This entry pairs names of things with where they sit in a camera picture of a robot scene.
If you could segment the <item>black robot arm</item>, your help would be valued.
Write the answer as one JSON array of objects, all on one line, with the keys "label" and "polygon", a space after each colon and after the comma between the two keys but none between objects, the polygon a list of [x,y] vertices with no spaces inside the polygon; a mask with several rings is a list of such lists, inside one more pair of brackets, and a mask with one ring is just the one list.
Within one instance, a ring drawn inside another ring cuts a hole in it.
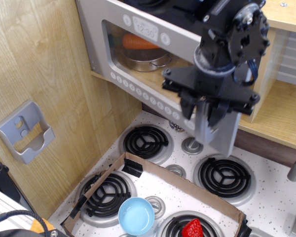
[{"label": "black robot arm", "polygon": [[215,126],[233,111],[250,115],[259,95],[251,90],[270,42],[262,0],[129,0],[128,5],[201,36],[194,65],[162,71],[162,87],[180,97],[190,118],[201,104]]}]

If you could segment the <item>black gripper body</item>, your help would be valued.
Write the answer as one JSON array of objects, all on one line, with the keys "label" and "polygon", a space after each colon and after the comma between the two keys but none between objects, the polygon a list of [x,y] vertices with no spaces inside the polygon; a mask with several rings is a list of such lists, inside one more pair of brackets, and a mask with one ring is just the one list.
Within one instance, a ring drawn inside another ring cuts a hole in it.
[{"label": "black gripper body", "polygon": [[182,90],[188,90],[193,96],[199,97],[198,102],[210,104],[229,101],[231,112],[250,115],[260,101],[259,94],[243,82],[236,82],[233,74],[214,77],[196,66],[166,68],[161,74],[164,77],[163,89],[175,92],[178,96]]}]

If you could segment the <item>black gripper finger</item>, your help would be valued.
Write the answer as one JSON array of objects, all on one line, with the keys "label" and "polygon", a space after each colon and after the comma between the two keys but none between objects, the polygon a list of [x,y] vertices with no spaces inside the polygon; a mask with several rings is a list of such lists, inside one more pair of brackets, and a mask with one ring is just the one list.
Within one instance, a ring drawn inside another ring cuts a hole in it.
[{"label": "black gripper finger", "polygon": [[199,97],[193,96],[188,90],[182,90],[179,93],[179,96],[181,98],[180,105],[183,116],[186,119],[190,119],[194,111],[194,108],[199,101]]},{"label": "black gripper finger", "polygon": [[218,101],[210,103],[208,114],[208,125],[216,126],[227,113],[230,113],[232,108],[229,101]]}]

